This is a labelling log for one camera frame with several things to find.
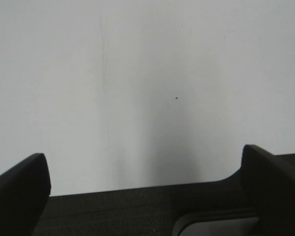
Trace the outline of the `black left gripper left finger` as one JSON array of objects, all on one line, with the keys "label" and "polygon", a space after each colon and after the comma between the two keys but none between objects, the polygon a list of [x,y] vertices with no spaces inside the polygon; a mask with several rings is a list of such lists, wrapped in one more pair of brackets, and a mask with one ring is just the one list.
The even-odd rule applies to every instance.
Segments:
[{"label": "black left gripper left finger", "polygon": [[0,175],[0,236],[30,236],[50,193],[42,153],[32,154]]}]

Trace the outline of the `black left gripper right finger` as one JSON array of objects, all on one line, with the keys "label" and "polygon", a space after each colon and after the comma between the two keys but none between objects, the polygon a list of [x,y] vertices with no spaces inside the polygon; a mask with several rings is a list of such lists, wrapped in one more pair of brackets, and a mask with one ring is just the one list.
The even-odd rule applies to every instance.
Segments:
[{"label": "black left gripper right finger", "polygon": [[245,145],[240,181],[266,236],[295,236],[295,153]]}]

